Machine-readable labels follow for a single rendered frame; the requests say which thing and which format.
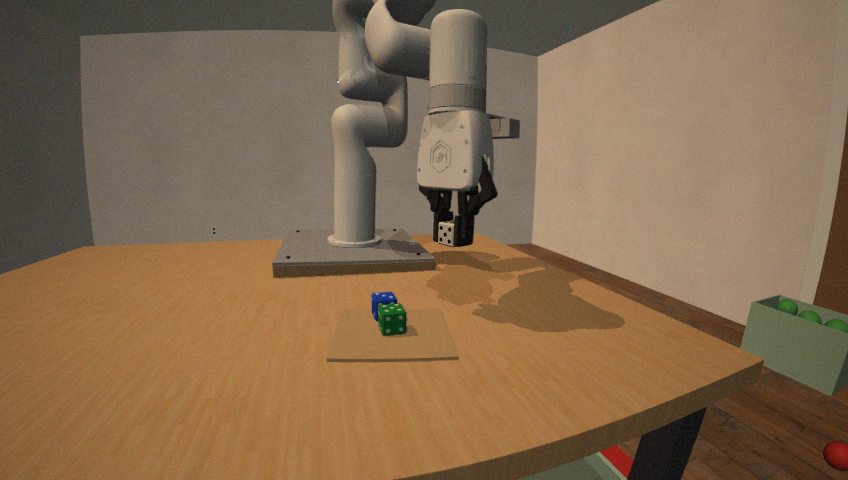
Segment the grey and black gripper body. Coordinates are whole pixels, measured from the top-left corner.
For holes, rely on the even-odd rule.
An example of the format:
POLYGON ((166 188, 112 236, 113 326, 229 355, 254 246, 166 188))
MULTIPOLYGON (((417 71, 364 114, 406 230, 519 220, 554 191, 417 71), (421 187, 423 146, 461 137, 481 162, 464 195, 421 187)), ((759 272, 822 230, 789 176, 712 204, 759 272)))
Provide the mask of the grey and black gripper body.
POLYGON ((438 107, 428 111, 418 153, 420 187, 467 191, 477 185, 481 191, 482 156, 493 178, 492 130, 485 111, 469 107, 438 107))

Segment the green die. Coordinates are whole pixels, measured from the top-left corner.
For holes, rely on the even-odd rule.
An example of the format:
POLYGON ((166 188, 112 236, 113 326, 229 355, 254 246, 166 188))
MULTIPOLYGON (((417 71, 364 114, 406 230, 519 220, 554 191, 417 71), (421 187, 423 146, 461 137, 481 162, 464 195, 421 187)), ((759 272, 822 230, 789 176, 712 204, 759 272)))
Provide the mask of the green die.
POLYGON ((406 311, 400 303, 378 306, 378 326, 383 336, 406 333, 406 311))

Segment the white die with black pips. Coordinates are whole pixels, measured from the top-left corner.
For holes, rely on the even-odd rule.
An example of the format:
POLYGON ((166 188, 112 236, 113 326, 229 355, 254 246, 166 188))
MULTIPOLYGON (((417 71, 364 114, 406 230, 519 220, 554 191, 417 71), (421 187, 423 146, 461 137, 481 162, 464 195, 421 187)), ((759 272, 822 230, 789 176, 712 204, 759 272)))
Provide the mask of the white die with black pips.
POLYGON ((441 245, 456 247, 453 244, 454 239, 454 221, 439 222, 438 227, 438 243, 441 245))

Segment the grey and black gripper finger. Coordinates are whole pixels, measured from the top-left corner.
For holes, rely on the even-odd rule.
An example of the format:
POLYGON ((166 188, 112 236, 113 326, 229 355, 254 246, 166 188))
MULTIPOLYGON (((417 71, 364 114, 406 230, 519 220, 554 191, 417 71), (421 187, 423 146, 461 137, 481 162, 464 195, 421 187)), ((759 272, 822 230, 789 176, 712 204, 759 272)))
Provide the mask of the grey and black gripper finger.
POLYGON ((453 221, 451 207, 452 191, 425 189, 419 186, 419 191, 425 195, 431 204, 430 209, 434 213, 433 241, 438 242, 439 222, 453 221), (443 194, 443 197, 440 196, 443 194))
POLYGON ((482 172, 479 178, 480 193, 478 193, 477 185, 472 187, 470 191, 457 191, 459 215, 454 218, 453 239, 453 244, 456 247, 473 244, 474 215, 478 215, 483 205, 496 198, 498 194, 484 156, 482 157, 482 172), (469 196, 469 201, 467 196, 469 196))

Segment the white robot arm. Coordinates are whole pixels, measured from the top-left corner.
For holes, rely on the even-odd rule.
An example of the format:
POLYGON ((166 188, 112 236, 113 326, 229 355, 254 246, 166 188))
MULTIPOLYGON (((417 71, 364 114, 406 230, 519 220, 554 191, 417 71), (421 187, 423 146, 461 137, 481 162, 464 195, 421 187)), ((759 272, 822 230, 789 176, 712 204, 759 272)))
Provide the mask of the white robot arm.
POLYGON ((340 93, 383 106, 347 104, 333 113, 334 234, 328 237, 333 246, 381 243, 375 234, 376 165, 367 147, 395 148, 405 141, 406 77, 429 81, 430 109, 486 112, 484 18, 470 10, 447 10, 433 19, 430 35, 417 27, 424 16, 425 0, 333 0, 340 93))

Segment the tan flat mat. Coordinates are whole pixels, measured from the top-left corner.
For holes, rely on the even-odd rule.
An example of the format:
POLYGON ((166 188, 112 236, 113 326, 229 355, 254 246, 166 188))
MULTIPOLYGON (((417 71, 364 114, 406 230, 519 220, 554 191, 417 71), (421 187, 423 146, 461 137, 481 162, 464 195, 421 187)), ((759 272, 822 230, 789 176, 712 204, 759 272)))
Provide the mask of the tan flat mat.
POLYGON ((383 336, 372 309, 342 309, 327 362, 458 360, 440 308, 405 311, 406 333, 383 336))

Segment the blue die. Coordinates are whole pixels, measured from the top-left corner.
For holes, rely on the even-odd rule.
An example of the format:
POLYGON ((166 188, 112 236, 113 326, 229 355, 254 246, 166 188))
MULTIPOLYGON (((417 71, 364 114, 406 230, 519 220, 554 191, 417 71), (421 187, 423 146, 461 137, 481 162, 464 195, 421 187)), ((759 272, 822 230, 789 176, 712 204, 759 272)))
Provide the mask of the blue die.
POLYGON ((372 314, 374 319, 378 321, 378 306, 384 304, 397 303, 397 298, 392 292, 380 292, 371 294, 372 314))

